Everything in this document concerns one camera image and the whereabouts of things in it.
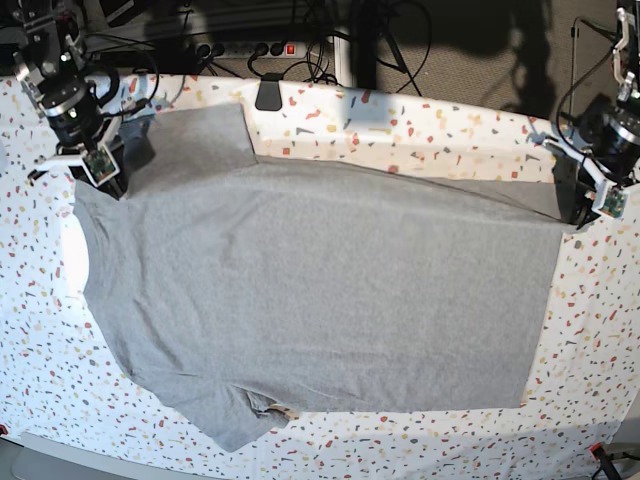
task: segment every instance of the t-shirt sleeve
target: t-shirt sleeve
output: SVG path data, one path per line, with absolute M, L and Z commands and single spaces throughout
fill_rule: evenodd
M 264 397 L 233 385 L 214 385 L 204 395 L 191 393 L 171 406 L 228 452 L 288 423 L 283 412 L 262 406 Z

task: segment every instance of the terrazzo pattern tablecloth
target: terrazzo pattern tablecloth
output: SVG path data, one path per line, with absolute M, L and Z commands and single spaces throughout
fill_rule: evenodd
M 155 79 L 123 80 L 121 101 Z M 280 112 L 254 80 L 162 77 L 160 113 L 240 102 L 257 154 L 339 160 L 418 177 L 553 181 L 533 140 L 546 121 L 401 95 L 282 82 Z M 117 102 L 112 109 L 119 108 Z M 26 174 L 55 137 L 0 80 L 0 423 L 86 450 L 220 478 L 562 478 L 595 470 L 638 390 L 640 199 L 622 222 L 565 236 L 525 405 L 511 410 L 295 413 L 228 454 L 116 366 L 65 275 L 73 179 Z

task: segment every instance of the gray t-shirt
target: gray t-shirt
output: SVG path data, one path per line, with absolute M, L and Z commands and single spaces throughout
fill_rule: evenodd
M 274 403 L 518 407 L 566 226 L 451 186 L 258 162 L 234 107 L 162 115 L 149 138 L 129 198 L 77 184 L 85 295 L 126 374 L 222 448 L 286 425 Z

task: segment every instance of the power strip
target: power strip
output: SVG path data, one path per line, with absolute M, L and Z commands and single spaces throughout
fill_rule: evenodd
M 215 45 L 224 46 L 224 53 L 222 55 L 216 56 L 216 58 L 249 58 L 255 52 L 256 45 L 259 43 L 266 43 L 271 49 L 271 46 L 274 44 L 278 44 L 280 42 L 268 41 L 268 42 L 259 42 L 259 41 L 232 41 L 232 42 L 216 42 Z M 211 43 L 201 43 L 196 45 L 196 49 L 201 45 L 207 45 L 210 49 L 213 49 L 213 45 Z M 307 45 L 304 42 L 287 42 L 284 45 L 284 51 L 282 55 L 271 55 L 271 52 L 267 53 L 265 56 L 260 58 L 304 58 L 307 55 Z

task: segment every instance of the power socket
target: power socket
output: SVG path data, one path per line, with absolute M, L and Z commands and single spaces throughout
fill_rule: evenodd
M 217 56 L 217 59 L 222 58 L 246 58 L 248 59 L 253 55 L 255 51 L 256 45 L 259 43 L 266 43 L 271 49 L 271 45 L 280 42 L 260 42 L 260 41 L 230 41 L 230 42 L 215 42 L 217 45 L 224 46 L 224 53 L 220 56 Z M 208 45 L 209 48 L 213 49 L 213 43 L 204 43 L 196 45 L 196 49 L 200 45 Z M 284 46 L 284 51 L 282 55 L 274 56 L 271 53 L 267 53 L 265 56 L 260 58 L 304 58 L 307 55 L 307 46 L 304 42 L 287 42 Z

